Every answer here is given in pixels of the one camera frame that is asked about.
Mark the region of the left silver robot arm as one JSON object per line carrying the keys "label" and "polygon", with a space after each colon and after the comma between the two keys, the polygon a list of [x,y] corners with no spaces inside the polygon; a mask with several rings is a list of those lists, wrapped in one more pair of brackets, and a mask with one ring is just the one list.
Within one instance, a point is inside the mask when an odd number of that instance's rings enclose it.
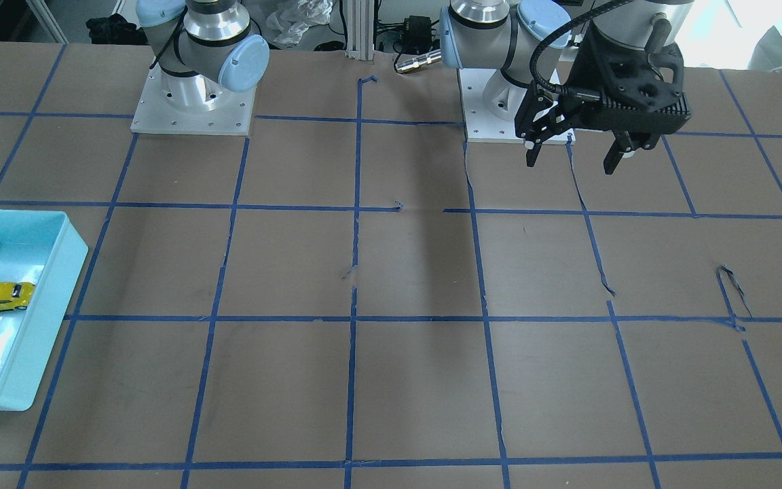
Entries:
{"label": "left silver robot arm", "polygon": [[527,166],[550,137],[608,131],[603,167],[612,175],[692,117],[675,41],[692,4],[596,1],[572,18],[553,1],[451,1],[439,18],[441,56],[456,69],[495,69],[522,90],[506,113]]}

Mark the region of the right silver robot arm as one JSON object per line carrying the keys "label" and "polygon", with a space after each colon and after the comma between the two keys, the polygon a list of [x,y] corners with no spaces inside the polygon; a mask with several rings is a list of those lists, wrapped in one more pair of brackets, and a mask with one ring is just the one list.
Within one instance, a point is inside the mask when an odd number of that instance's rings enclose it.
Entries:
{"label": "right silver robot arm", "polygon": [[251,111],[270,47],[239,1],[138,1],[154,52],[142,99],[193,113]]}

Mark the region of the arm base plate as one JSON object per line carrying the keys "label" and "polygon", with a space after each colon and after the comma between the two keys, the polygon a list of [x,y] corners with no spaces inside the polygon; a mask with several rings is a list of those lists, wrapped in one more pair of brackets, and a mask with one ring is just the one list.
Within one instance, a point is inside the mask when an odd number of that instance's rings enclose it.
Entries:
{"label": "arm base plate", "polygon": [[230,92],[204,75],[174,77],[150,69],[134,110],[133,133],[248,136],[257,90]]}
{"label": "arm base plate", "polygon": [[458,77],[468,141],[522,143],[513,121],[525,89],[506,80],[499,69],[459,69]]}

